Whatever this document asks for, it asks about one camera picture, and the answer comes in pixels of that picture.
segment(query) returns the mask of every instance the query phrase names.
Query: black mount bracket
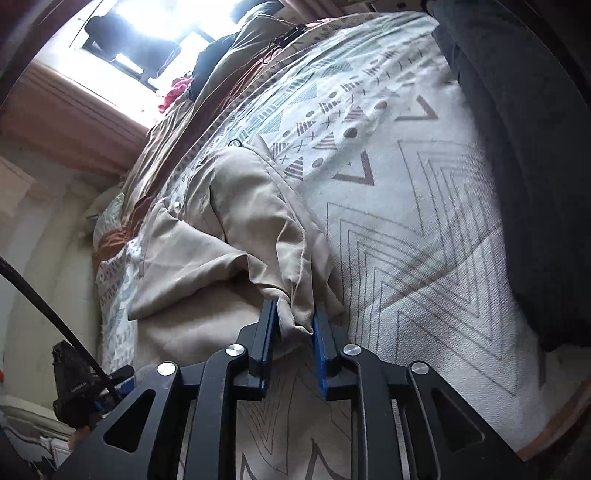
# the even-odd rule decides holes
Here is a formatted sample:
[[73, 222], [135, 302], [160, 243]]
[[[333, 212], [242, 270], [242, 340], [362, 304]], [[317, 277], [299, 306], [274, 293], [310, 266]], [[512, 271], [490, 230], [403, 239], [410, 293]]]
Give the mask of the black mount bracket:
[[[313, 326], [322, 393], [329, 401], [351, 401], [352, 479], [402, 479], [392, 399], [413, 480], [529, 478], [519, 457], [429, 365], [382, 362], [349, 343], [321, 309]], [[206, 362], [160, 364], [76, 448], [54, 480], [176, 479], [187, 423], [184, 477], [234, 480], [236, 401], [264, 398], [277, 328], [277, 305], [266, 301], [259, 322], [242, 328], [235, 344]]]

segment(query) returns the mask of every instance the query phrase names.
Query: window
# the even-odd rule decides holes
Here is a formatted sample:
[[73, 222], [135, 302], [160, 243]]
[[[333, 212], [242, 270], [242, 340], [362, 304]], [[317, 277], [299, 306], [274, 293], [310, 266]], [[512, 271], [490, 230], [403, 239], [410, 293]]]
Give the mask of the window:
[[236, 31], [238, 0], [103, 0], [81, 30], [82, 49], [152, 91], [193, 70], [199, 53]]

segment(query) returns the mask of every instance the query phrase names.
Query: red cloth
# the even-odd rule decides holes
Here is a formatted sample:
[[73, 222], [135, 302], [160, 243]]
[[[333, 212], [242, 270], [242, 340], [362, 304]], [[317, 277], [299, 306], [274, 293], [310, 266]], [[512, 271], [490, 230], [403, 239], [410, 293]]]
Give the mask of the red cloth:
[[191, 85], [191, 79], [181, 79], [173, 84], [173, 88], [164, 97], [164, 103], [158, 105], [158, 111], [164, 113], [172, 103], [180, 97], [187, 87]]

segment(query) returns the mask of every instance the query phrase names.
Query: black cable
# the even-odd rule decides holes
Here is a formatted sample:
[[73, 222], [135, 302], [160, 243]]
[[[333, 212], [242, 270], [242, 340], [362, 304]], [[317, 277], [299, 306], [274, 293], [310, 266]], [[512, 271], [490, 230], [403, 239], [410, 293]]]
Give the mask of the black cable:
[[100, 367], [98, 362], [90, 354], [90, 352], [80, 343], [76, 335], [68, 328], [64, 321], [59, 318], [57, 313], [47, 304], [45, 300], [29, 285], [29, 283], [17, 272], [11, 264], [0, 257], [0, 274], [6, 278], [16, 289], [21, 292], [28, 301], [30, 301], [39, 310], [47, 320], [49, 320], [60, 333], [66, 337], [66, 340], [70, 342], [71, 346], [74, 347], [82, 358], [88, 363], [99, 378], [105, 383], [107, 390], [113, 397], [113, 401], [118, 404], [121, 401], [117, 390], [113, 386], [109, 376]]

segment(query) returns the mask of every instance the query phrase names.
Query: dark blanket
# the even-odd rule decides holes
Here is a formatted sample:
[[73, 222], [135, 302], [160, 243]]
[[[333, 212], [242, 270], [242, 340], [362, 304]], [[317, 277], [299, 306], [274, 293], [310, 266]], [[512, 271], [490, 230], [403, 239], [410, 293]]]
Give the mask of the dark blanket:
[[201, 90], [203, 90], [213, 69], [232, 47], [237, 36], [238, 32], [219, 38], [218, 40], [211, 42], [205, 50], [199, 54], [195, 63], [195, 68], [193, 69], [193, 81], [189, 87], [189, 98], [193, 102], [199, 96]]
[[495, 0], [428, 8], [485, 140], [515, 298], [544, 349], [589, 346], [591, 112], [550, 51]]

